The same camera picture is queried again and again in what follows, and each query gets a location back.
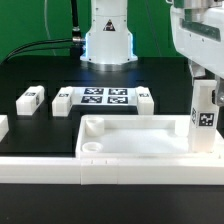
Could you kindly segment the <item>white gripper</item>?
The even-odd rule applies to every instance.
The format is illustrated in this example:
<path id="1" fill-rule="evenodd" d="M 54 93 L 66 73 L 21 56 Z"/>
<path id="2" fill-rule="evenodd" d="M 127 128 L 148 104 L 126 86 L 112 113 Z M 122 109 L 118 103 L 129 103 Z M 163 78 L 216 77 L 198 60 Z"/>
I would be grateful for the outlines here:
<path id="1" fill-rule="evenodd" d="M 217 75 L 212 102 L 224 107 L 224 0 L 166 0 L 177 52 L 188 58 L 192 79 Z"/>

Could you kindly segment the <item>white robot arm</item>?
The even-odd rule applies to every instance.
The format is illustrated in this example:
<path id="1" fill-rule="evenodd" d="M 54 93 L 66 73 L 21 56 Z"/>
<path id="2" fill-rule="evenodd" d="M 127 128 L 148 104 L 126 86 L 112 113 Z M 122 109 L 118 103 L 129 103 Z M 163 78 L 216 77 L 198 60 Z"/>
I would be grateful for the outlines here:
<path id="1" fill-rule="evenodd" d="M 166 0 L 175 49 L 188 59 L 193 78 L 206 70 L 216 76 L 213 102 L 224 106 L 224 0 Z M 91 0 L 83 64 L 116 71 L 135 62 L 133 35 L 127 28 L 128 0 Z"/>

